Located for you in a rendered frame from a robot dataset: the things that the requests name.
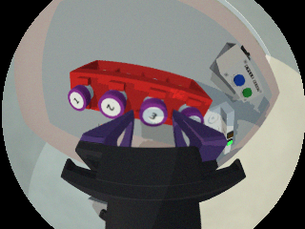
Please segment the purple screw cap with white numbered dot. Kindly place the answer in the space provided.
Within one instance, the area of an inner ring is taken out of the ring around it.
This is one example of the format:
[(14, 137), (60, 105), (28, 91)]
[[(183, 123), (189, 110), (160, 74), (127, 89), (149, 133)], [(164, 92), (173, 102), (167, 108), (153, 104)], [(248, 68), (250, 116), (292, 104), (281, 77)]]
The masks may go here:
[(139, 110), (142, 123), (150, 127), (157, 127), (166, 122), (168, 118), (167, 106), (159, 98), (148, 98), (142, 102)]

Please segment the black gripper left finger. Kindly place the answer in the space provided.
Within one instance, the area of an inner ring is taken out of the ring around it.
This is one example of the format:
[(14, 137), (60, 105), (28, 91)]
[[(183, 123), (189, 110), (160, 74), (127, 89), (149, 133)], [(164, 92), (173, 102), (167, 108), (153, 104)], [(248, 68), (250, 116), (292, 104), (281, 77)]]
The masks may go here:
[(85, 132), (82, 134), (80, 140), (117, 146), (117, 139), (126, 129), (119, 146), (132, 147), (133, 127), (134, 112), (130, 110), (114, 120)]

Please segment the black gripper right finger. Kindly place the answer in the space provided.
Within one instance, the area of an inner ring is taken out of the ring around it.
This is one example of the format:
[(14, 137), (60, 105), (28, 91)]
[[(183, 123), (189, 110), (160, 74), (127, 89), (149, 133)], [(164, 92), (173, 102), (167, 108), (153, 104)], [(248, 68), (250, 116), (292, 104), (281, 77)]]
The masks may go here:
[(190, 141), (189, 146), (199, 149), (202, 161), (215, 160), (226, 147), (228, 140), (223, 133), (173, 110), (173, 136), (175, 147), (186, 147), (182, 131)]

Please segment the grey flat mat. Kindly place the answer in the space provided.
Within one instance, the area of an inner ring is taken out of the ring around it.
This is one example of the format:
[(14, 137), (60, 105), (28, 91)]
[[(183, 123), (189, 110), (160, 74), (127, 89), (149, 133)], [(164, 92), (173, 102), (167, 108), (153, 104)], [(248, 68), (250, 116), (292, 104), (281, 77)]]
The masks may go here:
[(70, 72), (95, 60), (129, 63), (193, 79), (213, 100), (210, 108), (227, 101), (234, 109), (232, 150), (261, 117), (272, 92), (251, 56), (264, 93), (244, 103), (210, 69), (227, 42), (242, 46), (211, 17), (178, 0), (63, 0), (42, 58), (50, 124), (81, 138), (113, 120), (70, 105)]

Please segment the purple screw cap with white number 2 dot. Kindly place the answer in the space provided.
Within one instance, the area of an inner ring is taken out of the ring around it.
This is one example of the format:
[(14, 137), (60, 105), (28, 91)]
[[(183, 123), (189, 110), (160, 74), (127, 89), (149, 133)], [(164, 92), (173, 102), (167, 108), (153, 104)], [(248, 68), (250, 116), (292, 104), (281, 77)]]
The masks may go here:
[(117, 90), (106, 91), (98, 101), (98, 108), (101, 114), (112, 119), (121, 116), (126, 106), (126, 97)]

